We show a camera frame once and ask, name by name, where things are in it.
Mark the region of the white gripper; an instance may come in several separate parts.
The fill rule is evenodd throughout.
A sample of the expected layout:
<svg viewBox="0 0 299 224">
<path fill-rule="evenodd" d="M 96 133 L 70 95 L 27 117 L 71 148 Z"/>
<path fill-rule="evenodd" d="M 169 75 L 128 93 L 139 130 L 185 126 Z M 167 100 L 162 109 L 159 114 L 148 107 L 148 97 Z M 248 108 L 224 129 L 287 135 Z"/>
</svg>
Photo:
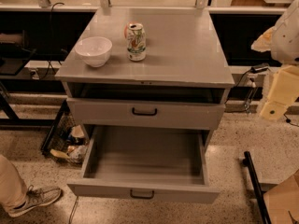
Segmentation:
<svg viewBox="0 0 299 224">
<path fill-rule="evenodd" d="M 278 120 L 285 112 L 285 105 L 292 105 L 299 97 L 299 67 L 284 65 L 273 75 L 273 82 L 260 116 L 268 120 Z"/>
</svg>

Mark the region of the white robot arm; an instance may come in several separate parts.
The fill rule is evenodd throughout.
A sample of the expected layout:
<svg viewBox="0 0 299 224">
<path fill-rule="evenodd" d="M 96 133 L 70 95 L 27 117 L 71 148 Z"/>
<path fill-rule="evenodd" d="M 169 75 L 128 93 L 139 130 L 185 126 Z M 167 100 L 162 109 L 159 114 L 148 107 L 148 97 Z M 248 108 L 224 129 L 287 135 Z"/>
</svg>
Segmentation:
<svg viewBox="0 0 299 224">
<path fill-rule="evenodd" d="M 255 40 L 251 48 L 271 53 L 281 67 L 273 74 L 260 116 L 277 120 L 299 97 L 299 0 L 294 0 L 277 20 Z"/>
</svg>

